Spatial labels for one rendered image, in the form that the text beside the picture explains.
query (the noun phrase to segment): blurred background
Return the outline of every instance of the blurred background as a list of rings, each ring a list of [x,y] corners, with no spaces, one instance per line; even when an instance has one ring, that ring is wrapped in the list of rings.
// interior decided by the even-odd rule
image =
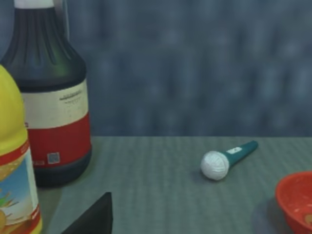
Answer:
[[[311,0],[67,1],[93,135],[312,136]]]

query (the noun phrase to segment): tabletop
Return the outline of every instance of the tabletop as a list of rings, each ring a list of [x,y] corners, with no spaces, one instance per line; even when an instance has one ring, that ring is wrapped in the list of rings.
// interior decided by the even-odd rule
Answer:
[[[250,140],[258,149],[219,182],[199,170],[210,150]],[[59,234],[112,192],[113,234],[291,234],[274,192],[287,174],[312,168],[312,138],[93,137],[86,172],[39,189],[43,234]]]

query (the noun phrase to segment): dark bottle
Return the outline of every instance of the dark bottle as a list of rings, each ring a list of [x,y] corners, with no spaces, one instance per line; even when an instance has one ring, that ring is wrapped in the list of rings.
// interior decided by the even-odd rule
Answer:
[[[22,92],[37,186],[75,180],[92,151],[86,65],[62,32],[53,0],[15,0],[1,63]]]

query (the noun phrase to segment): red bowl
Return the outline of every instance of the red bowl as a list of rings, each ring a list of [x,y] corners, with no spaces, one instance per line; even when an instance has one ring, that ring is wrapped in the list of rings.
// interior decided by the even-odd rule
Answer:
[[[312,172],[298,172],[281,179],[275,196],[295,234],[312,234]]]

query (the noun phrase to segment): bowl rim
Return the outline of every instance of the bowl rim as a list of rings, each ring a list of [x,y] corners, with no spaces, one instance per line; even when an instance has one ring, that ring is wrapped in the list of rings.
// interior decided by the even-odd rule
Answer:
[[[302,172],[295,172],[295,173],[292,173],[292,174],[289,174],[285,177],[283,177],[278,183],[277,183],[277,186],[276,186],[276,189],[275,189],[275,197],[276,197],[276,200],[277,200],[277,203],[279,205],[279,207],[283,210],[283,212],[289,216],[294,222],[296,223],[299,223],[300,225],[302,225],[303,227],[305,227],[306,229],[308,229],[309,231],[312,231],[312,226],[306,224],[304,221],[302,220],[298,220],[292,212],[290,212],[282,203],[282,194],[281,194],[281,187],[283,187],[285,184],[287,184],[287,182],[295,177],[298,177],[298,176],[307,176],[307,175],[310,175],[312,176],[312,171],[302,171]]]

